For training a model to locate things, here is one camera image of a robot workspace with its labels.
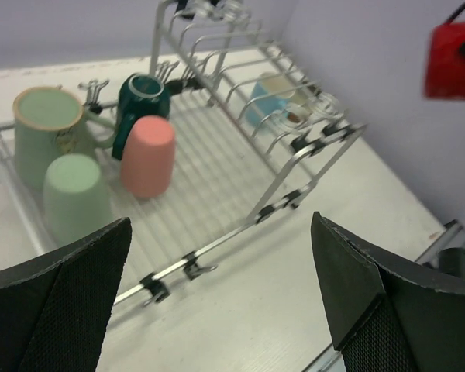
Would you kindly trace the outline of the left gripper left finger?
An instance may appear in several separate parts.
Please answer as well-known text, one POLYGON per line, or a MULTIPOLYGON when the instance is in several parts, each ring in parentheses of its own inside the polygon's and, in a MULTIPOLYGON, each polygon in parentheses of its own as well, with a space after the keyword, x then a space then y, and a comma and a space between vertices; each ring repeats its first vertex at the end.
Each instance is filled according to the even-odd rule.
POLYGON ((132 239, 129 218, 0 270, 0 371, 94 371, 132 239))

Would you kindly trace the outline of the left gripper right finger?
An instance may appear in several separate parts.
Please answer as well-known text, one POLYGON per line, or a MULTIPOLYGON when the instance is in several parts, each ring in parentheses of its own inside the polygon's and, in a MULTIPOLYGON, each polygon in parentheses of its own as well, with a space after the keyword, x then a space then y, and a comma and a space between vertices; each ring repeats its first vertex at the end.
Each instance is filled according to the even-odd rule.
POLYGON ((334 350, 348 371, 465 371, 465 279, 312 216, 312 254, 334 350))

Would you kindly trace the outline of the red mug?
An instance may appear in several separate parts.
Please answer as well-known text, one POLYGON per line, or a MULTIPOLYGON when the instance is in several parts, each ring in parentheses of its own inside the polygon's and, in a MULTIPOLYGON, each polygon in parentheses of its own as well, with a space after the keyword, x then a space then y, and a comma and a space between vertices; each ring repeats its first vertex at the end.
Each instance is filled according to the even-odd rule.
POLYGON ((429 44, 422 93, 428 99, 465 101, 465 22, 437 26, 429 44))

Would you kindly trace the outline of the light green cup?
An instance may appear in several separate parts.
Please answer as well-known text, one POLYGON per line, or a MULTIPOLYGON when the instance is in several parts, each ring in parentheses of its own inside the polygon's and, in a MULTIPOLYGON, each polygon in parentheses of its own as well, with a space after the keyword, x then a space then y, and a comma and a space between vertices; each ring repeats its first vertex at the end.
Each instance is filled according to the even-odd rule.
POLYGON ((84 154, 57 158, 47 168, 43 207, 50 233, 65 246, 113 222, 108 186, 98 163, 84 154))

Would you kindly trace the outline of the cream brown cup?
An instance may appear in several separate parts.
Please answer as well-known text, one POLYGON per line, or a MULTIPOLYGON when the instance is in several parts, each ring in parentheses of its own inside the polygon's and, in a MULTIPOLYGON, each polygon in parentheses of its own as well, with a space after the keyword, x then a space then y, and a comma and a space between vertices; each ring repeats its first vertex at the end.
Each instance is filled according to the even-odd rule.
POLYGON ((294 128, 306 122, 312 111, 296 103, 287 103, 280 111, 280 124, 288 128, 294 128))

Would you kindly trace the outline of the light blue mug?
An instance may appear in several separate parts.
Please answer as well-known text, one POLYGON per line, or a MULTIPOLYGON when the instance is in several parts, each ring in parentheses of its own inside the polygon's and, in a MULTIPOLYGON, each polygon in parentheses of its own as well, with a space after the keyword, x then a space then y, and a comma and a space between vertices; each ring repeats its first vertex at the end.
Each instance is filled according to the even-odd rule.
POLYGON ((306 97, 285 77, 275 73, 262 73, 253 87, 250 100, 267 95, 254 102, 245 112, 246 121, 258 126, 273 111, 282 111, 288 103, 303 105, 306 97))

